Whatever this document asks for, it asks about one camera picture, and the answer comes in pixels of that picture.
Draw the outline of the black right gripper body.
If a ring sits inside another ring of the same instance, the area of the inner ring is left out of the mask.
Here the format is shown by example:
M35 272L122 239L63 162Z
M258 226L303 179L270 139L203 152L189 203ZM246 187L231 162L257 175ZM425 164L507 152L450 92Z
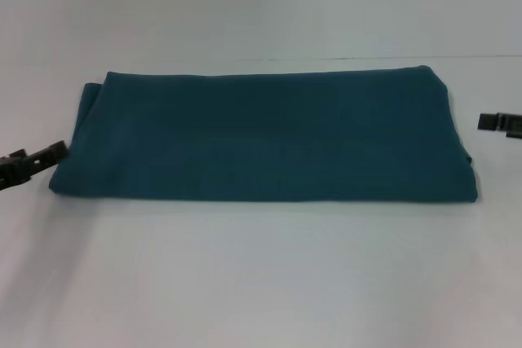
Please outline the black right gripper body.
M504 117L506 137L512 139L522 139L522 116L506 114Z

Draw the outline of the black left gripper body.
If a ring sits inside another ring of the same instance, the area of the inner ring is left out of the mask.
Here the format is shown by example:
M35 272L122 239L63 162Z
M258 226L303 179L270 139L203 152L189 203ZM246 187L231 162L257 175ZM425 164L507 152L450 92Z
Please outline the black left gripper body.
M5 190L28 182L32 176L32 161L24 149L1 157L0 189Z

